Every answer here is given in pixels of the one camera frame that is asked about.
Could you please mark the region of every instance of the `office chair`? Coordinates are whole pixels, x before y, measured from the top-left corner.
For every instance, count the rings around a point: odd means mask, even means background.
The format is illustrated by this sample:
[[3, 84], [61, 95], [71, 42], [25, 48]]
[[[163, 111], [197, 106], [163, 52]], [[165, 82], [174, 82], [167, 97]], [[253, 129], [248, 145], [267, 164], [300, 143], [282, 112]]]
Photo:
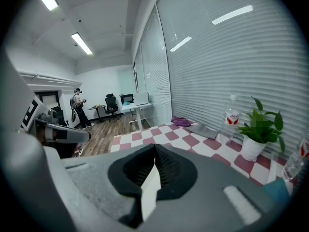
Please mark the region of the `office chair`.
[[62, 126], [69, 126], [69, 121], [64, 121], [63, 110], [61, 110], [58, 106], [53, 107], [52, 109], [56, 111], [58, 124]]
[[104, 107], [105, 113], [106, 114], [112, 114], [112, 116], [110, 117], [109, 121], [111, 121], [111, 119], [113, 117], [117, 118], [119, 120], [118, 117], [116, 117], [118, 114], [116, 114], [117, 111], [119, 111], [118, 109], [118, 105], [116, 104], [116, 97], [115, 96], [110, 96], [107, 95], [107, 98], [105, 98], [105, 102], [106, 102], [106, 108]]

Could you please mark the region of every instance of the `purple cloth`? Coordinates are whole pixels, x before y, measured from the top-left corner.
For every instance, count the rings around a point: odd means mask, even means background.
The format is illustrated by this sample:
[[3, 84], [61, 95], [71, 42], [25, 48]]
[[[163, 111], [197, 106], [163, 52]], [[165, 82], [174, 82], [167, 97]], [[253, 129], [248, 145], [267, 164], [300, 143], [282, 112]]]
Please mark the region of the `purple cloth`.
[[176, 116], [173, 116], [171, 119], [171, 122], [174, 123], [176, 126], [191, 126], [191, 122], [187, 120], [186, 118], [179, 118]]

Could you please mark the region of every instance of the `ceiling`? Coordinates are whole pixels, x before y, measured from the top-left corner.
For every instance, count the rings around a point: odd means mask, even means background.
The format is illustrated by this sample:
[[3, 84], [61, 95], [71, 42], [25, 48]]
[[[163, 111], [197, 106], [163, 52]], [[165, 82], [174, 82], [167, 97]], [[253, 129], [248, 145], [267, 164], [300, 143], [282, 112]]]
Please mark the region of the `ceiling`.
[[[41, 0], [29, 0], [15, 20], [15, 29], [30, 36], [32, 44], [46, 42], [76, 62], [96, 63], [130, 55], [141, 0], [57, 0], [49, 11]], [[76, 47], [71, 35], [78, 32], [93, 52]]]

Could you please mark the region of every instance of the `potted plant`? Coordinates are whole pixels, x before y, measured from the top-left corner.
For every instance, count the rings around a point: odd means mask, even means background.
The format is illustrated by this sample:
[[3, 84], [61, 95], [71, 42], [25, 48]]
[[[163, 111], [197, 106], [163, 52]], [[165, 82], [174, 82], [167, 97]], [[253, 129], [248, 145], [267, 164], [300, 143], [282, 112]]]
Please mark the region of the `potted plant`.
[[[285, 143], [281, 130], [283, 128], [283, 120], [280, 114], [274, 112], [263, 113], [262, 103], [255, 100], [259, 111], [253, 110], [252, 114], [246, 113], [250, 117], [250, 125], [244, 123], [244, 127], [238, 127], [240, 134], [245, 136], [242, 144], [241, 155], [246, 160], [256, 160], [257, 156], [262, 152], [268, 142], [275, 143], [279, 140], [282, 153], [285, 151]], [[274, 121], [270, 120], [268, 116], [274, 115]]]

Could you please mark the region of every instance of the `pink and white checkered surface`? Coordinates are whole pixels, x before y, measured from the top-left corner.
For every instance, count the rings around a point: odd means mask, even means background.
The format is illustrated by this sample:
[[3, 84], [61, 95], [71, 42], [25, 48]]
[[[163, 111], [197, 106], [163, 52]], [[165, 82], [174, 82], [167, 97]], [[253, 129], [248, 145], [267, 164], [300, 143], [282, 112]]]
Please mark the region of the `pink and white checkered surface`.
[[[259, 186], [267, 184], [270, 170], [270, 159], [267, 157], [259, 155], [255, 162], [247, 161], [240, 154], [241, 144], [231, 141], [223, 145], [218, 141], [199, 136], [171, 122], [142, 131], [139, 130], [115, 136], [111, 152], [145, 144], [169, 145], [192, 153], [212, 157], [233, 167]], [[276, 162], [277, 178], [281, 177], [281, 171], [285, 162], [284, 159], [278, 158]]]

